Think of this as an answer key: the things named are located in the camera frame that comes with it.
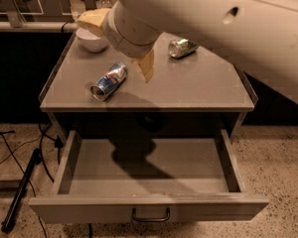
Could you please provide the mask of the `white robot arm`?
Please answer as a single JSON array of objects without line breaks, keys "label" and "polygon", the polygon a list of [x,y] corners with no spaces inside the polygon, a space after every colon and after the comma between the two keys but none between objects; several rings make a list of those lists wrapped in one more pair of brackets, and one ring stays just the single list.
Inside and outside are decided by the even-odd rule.
[{"label": "white robot arm", "polygon": [[298,0],[117,0],[77,23],[153,75],[162,33],[187,39],[298,104]]}]

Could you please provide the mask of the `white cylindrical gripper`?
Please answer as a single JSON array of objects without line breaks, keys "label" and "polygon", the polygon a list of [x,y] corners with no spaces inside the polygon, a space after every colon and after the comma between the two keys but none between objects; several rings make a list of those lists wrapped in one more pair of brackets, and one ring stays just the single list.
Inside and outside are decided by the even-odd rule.
[{"label": "white cylindrical gripper", "polygon": [[161,31],[141,22],[120,2],[109,8],[100,8],[83,12],[76,20],[80,28],[90,31],[97,37],[106,35],[109,42],[119,52],[133,58],[145,82],[154,73],[154,50]]}]

